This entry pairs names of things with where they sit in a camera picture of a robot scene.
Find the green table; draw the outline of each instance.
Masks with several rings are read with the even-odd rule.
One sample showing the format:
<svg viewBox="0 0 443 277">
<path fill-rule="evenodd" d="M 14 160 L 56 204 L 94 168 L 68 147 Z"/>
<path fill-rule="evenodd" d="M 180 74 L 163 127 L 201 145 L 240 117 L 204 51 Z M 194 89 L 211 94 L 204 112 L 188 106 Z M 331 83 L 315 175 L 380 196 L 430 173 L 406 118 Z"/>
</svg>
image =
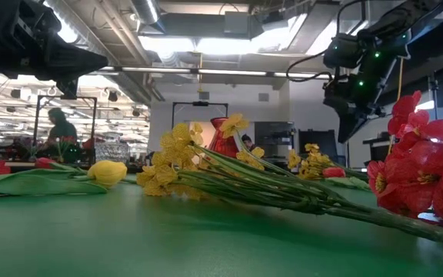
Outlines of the green table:
<svg viewBox="0 0 443 277">
<path fill-rule="evenodd" d="M 341 192 L 374 205 L 370 193 Z M 0 197 L 0 276 L 443 276 L 443 244 L 124 184 L 107 195 Z"/>
</svg>

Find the person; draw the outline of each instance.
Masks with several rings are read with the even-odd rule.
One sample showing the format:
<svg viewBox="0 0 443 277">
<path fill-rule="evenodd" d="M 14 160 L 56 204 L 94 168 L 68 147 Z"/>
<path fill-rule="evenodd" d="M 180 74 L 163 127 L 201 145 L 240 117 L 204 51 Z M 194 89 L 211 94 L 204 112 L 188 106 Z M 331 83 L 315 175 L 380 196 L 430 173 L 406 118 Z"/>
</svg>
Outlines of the person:
<svg viewBox="0 0 443 277">
<path fill-rule="evenodd" d="M 57 138 L 76 142 L 78 135 L 74 125 L 66 120 L 65 113 L 60 108 L 51 108 L 49 120 L 54 124 L 49 132 L 48 142 L 55 142 Z"/>
<path fill-rule="evenodd" d="M 255 144 L 252 143 L 251 137 L 249 137 L 248 135 L 243 135 L 242 136 L 242 141 L 244 142 L 245 147 L 249 150 L 252 151 L 255 148 Z"/>
</svg>

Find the red vase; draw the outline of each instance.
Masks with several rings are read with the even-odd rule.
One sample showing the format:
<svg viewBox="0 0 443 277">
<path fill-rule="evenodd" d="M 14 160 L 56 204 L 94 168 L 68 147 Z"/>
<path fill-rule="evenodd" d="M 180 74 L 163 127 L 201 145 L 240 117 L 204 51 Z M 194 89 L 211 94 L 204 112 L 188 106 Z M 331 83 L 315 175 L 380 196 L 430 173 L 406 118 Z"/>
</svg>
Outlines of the red vase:
<svg viewBox="0 0 443 277">
<path fill-rule="evenodd" d="M 220 131 L 220 126 L 222 126 L 225 120 L 227 120 L 227 118 L 213 118 L 211 120 L 216 131 L 212 143 L 209 145 L 209 149 L 228 157 L 237 158 L 238 147 L 234 137 L 223 138 L 223 132 Z"/>
</svg>

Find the wire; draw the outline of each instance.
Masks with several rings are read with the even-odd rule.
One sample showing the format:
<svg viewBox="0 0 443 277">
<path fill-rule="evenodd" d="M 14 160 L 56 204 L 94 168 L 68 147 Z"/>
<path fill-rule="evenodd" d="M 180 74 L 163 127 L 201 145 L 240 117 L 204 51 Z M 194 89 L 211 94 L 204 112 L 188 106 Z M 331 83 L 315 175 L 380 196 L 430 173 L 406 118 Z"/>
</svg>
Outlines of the wire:
<svg viewBox="0 0 443 277">
<path fill-rule="evenodd" d="M 401 58 L 401 62 L 399 63 L 399 83 L 398 83 L 398 100 L 401 98 L 401 89 L 403 86 L 403 64 L 405 63 L 405 59 Z M 388 154 L 391 154 L 391 150 L 392 150 L 392 135 L 391 135 L 391 139 L 389 139 L 389 150 L 388 150 Z"/>
<path fill-rule="evenodd" d="M 226 5 L 230 5 L 230 6 L 234 7 L 235 10 L 236 10 L 237 12 L 240 12 L 240 11 L 238 10 L 238 8 L 237 8 L 236 5 L 233 5 L 232 3 L 223 3 L 223 5 L 221 5 L 221 7 L 220 7 L 220 10 L 218 11 L 218 14 L 219 14 L 219 15 L 222 14 L 222 9 L 223 9 L 223 7 L 225 7 Z"/>
<path fill-rule="evenodd" d="M 286 78 L 287 78 L 289 81 L 292 81 L 292 82 L 306 82 L 306 81 L 310 81 L 310 80 L 312 80 L 312 79 L 315 79 L 315 78 L 317 78 L 318 76 L 321 76 L 321 75 L 327 75 L 327 76 L 329 77 L 329 81 L 331 82 L 333 78 L 332 78 L 332 74 L 331 74 L 330 72 L 319 72 L 319 73 L 316 73 L 316 74 L 314 74 L 313 76 L 311 76 L 311 77 L 307 77 L 307 78 L 292 78 L 292 77 L 290 77 L 290 70 L 291 70 L 292 68 L 294 68 L 296 65 L 301 64 L 302 62 L 306 62 L 306 61 L 308 61 L 308 60 L 311 60 L 311 59 L 313 59 L 313 58 L 317 58 L 318 56 L 323 55 L 325 52 L 326 52 L 326 51 L 324 50 L 323 52 L 320 52 L 320 53 L 315 54 L 315 55 L 307 56 L 307 57 L 305 57 L 305 58 L 301 58 L 301 59 L 299 59 L 298 61 L 292 63 L 292 64 L 288 67 L 288 69 L 286 70 Z"/>
</svg>

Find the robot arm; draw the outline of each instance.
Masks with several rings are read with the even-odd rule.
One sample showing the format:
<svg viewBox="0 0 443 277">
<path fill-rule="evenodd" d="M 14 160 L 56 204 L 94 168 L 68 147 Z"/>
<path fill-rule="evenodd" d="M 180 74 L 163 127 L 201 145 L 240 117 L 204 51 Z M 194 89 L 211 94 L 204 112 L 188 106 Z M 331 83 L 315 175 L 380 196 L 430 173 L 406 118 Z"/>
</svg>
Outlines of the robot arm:
<svg viewBox="0 0 443 277">
<path fill-rule="evenodd" d="M 357 36 L 338 34 L 325 52 L 329 68 L 357 68 L 357 74 L 335 76 L 325 86 L 324 104 L 340 118 L 339 142 L 348 141 L 370 115 L 383 115 L 376 105 L 398 59 L 410 58 L 408 44 L 430 31 L 435 16 L 443 12 L 443 0 L 407 0 L 384 14 Z"/>
</svg>

